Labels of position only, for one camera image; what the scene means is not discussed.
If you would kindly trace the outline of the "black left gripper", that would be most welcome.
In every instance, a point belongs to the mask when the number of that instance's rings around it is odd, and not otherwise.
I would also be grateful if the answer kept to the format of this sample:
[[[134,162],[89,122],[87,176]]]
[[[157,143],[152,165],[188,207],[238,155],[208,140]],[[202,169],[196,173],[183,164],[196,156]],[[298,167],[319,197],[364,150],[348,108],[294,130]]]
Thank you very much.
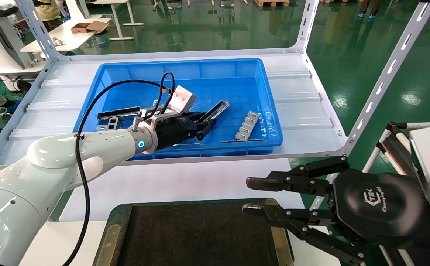
[[[202,141],[216,125],[217,120],[209,120],[208,112],[189,112],[158,121],[155,126],[157,135],[156,151],[198,137]]]

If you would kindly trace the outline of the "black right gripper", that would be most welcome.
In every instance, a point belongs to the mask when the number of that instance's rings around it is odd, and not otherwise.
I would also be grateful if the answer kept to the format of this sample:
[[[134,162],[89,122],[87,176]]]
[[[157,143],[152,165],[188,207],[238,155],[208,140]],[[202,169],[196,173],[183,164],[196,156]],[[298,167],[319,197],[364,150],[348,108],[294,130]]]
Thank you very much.
[[[333,185],[320,179],[335,173],[342,174]],[[351,265],[364,263],[365,243],[394,249],[430,250],[430,204],[412,177],[349,170],[348,158],[337,156],[289,171],[271,171],[267,177],[248,177],[246,185],[260,191],[316,196],[333,192],[336,219],[331,211],[284,209],[276,203],[244,204],[243,213],[262,216],[269,226],[284,228],[299,240]],[[352,243],[316,229],[316,226],[328,225],[334,225]]]

